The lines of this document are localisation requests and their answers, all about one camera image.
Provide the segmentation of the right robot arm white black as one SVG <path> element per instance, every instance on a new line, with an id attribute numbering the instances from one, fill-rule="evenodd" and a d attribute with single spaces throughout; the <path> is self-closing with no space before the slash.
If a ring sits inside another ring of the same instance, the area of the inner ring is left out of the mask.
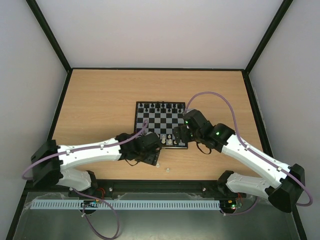
<path id="1" fill-rule="evenodd" d="M 177 142 L 203 144 L 209 150 L 232 157 L 258 177 L 225 171 L 217 181 L 218 191 L 229 196 L 245 193 L 268 200 L 275 208 L 291 213 L 303 192 L 305 170 L 298 164 L 288 165 L 253 147 L 223 123 L 212 125 L 193 109 L 183 116 L 184 123 L 173 129 Z"/>

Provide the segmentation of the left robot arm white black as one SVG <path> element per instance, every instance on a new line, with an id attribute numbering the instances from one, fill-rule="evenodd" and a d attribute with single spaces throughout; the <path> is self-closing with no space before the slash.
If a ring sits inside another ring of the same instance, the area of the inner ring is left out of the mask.
<path id="1" fill-rule="evenodd" d="M 79 192 L 96 189 L 94 173 L 77 170 L 77 167 L 121 160 L 155 166 L 161 148 L 161 140 L 153 132 L 143 135 L 121 133 L 115 138 L 83 145 L 57 145 L 55 140 L 48 140 L 31 157 L 33 187 L 58 185 Z"/>

